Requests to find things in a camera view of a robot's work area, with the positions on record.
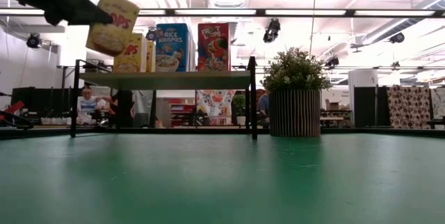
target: potted plant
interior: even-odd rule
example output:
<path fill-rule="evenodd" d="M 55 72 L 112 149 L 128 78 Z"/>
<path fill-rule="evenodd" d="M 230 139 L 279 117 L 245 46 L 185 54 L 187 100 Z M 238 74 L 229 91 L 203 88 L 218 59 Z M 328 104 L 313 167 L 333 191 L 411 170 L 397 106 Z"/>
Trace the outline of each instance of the potted plant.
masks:
<path fill-rule="evenodd" d="M 232 99 L 238 125 L 245 125 L 245 95 L 238 94 Z"/>
<path fill-rule="evenodd" d="M 324 62 L 292 47 L 264 68 L 272 136 L 320 136 L 321 90 L 332 85 Z"/>

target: rice krispies box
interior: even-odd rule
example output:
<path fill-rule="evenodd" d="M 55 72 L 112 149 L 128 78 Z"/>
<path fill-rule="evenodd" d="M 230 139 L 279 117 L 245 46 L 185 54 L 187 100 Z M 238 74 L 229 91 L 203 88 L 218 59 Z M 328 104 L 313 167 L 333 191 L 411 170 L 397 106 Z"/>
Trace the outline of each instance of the rice krispies box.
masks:
<path fill-rule="evenodd" d="M 230 70 L 230 32 L 228 23 L 197 25 L 197 70 Z"/>
<path fill-rule="evenodd" d="M 191 35 L 185 23 L 156 25 L 156 72 L 187 72 Z"/>

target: green table surface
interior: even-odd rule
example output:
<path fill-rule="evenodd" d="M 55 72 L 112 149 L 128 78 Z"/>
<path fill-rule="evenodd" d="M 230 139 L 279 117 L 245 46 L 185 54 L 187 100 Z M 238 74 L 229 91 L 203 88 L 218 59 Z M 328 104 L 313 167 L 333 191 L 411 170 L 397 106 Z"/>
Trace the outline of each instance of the green table surface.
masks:
<path fill-rule="evenodd" d="M 104 134 L 0 141 L 0 223 L 441 223 L 445 141 Z"/>

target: striped plant pot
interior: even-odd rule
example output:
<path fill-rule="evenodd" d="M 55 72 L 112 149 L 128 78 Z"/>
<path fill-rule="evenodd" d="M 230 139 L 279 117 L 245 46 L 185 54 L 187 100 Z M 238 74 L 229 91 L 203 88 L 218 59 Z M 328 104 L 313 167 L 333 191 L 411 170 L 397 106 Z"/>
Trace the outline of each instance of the striped plant pot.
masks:
<path fill-rule="evenodd" d="M 319 90 L 285 90 L 269 95 L 270 135 L 320 136 Z"/>

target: cardboard box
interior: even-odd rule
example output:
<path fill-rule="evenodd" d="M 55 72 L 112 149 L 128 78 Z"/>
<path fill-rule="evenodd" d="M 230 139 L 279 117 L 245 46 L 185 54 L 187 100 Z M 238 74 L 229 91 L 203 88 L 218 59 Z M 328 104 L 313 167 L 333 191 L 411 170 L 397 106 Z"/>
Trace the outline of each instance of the cardboard box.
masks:
<path fill-rule="evenodd" d="M 156 25 L 156 72 L 190 71 L 191 34 L 185 23 Z"/>
<path fill-rule="evenodd" d="M 326 111 L 339 110 L 340 105 L 338 102 L 330 102 L 328 99 L 326 99 L 325 102 L 326 102 Z"/>
<path fill-rule="evenodd" d="M 147 40 L 142 33 L 133 33 L 126 51 L 114 58 L 113 72 L 145 72 L 146 69 Z"/>
<path fill-rule="evenodd" d="M 197 30 L 197 70 L 230 71 L 229 24 L 198 24 Z"/>
<path fill-rule="evenodd" d="M 154 41 L 147 41 L 147 69 L 146 72 L 156 71 L 156 43 Z"/>
<path fill-rule="evenodd" d="M 113 23 L 90 26 L 86 47 L 109 56 L 118 56 L 129 44 L 140 9 L 127 0 L 99 0 L 97 6 L 113 17 Z"/>

